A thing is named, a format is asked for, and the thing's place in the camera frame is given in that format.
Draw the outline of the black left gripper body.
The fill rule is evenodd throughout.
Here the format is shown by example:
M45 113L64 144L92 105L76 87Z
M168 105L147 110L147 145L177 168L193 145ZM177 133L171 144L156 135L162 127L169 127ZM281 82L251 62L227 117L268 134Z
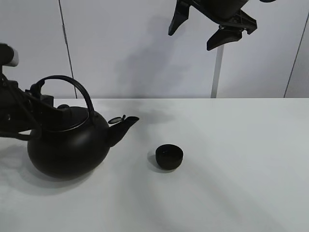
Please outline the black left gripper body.
M0 82L0 134L22 135L33 130L66 131L70 129L70 109L55 108L54 97L41 94L45 84L39 81L22 91L16 81Z

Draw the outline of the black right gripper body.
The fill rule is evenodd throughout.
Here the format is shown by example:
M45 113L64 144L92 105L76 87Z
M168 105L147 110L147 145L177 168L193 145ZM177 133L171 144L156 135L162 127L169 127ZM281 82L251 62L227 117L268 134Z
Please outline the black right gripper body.
M253 33L257 29L257 22L244 11L242 7L246 0L178 0L176 13L187 20L190 7L194 7L204 16L219 25L222 30L247 31Z

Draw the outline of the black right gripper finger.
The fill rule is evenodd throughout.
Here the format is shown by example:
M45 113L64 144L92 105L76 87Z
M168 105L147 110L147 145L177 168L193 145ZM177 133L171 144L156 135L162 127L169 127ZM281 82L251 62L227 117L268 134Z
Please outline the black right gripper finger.
M219 26L219 29L207 41L207 50L211 51L221 45L238 42L242 38L242 28Z
M169 26L168 35L172 36L178 27L189 18L190 5L187 3L177 3L174 11L174 15Z

